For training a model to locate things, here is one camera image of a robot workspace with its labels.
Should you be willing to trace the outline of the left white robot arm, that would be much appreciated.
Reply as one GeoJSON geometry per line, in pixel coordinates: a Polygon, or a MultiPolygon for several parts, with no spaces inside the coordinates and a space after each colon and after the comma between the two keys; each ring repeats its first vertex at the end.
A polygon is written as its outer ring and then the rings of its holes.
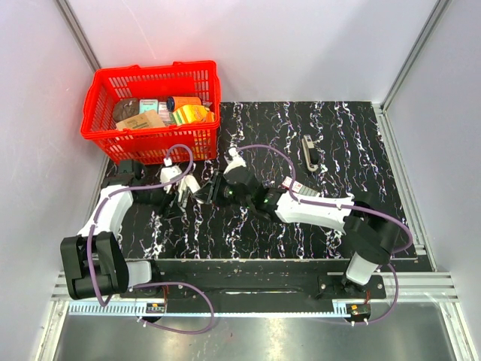
{"type": "Polygon", "coordinates": [[[145,166],[135,160],[123,160],[116,173],[104,179],[98,204],[86,225],[60,244],[68,294],[73,300],[110,298],[135,286],[146,297],[161,293],[163,280],[153,273],[151,261],[126,261],[118,237],[134,204],[168,212],[182,171],[171,161],[167,165],[161,171],[160,187],[144,184],[145,166]]]}

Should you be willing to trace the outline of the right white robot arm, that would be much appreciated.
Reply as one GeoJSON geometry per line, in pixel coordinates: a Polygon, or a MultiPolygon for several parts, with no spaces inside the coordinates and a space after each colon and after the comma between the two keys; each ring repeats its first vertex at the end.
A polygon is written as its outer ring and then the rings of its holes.
{"type": "Polygon", "coordinates": [[[291,197],[287,189],[264,187],[244,167],[215,172],[194,198],[217,207],[238,205],[273,223],[305,223],[340,232],[350,258],[341,286],[352,298],[368,290],[371,275],[389,263],[400,238],[400,227],[380,212],[374,214],[366,198],[291,197]]]}

